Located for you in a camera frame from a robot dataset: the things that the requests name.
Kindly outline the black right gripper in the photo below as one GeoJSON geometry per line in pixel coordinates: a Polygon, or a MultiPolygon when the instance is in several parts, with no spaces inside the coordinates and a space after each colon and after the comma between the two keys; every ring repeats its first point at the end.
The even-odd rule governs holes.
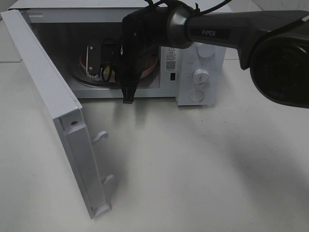
{"type": "MultiPolygon", "coordinates": [[[[105,38],[101,41],[101,48],[109,48],[112,51],[109,65],[115,72],[116,82],[122,88],[123,103],[132,104],[144,61],[152,53],[157,55],[157,46],[151,44],[144,32],[135,30],[124,32],[118,40],[105,38]]],[[[101,61],[100,70],[105,64],[108,64],[105,60],[101,61]]]]}

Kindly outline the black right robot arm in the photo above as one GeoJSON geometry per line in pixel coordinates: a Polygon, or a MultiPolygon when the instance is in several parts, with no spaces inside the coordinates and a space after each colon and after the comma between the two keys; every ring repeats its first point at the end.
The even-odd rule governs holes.
{"type": "Polygon", "coordinates": [[[155,46],[186,49],[194,42],[236,49],[240,67],[269,100],[309,106],[309,14],[302,10],[217,13],[161,0],[122,20],[111,65],[131,104],[143,62],[155,46]]]}

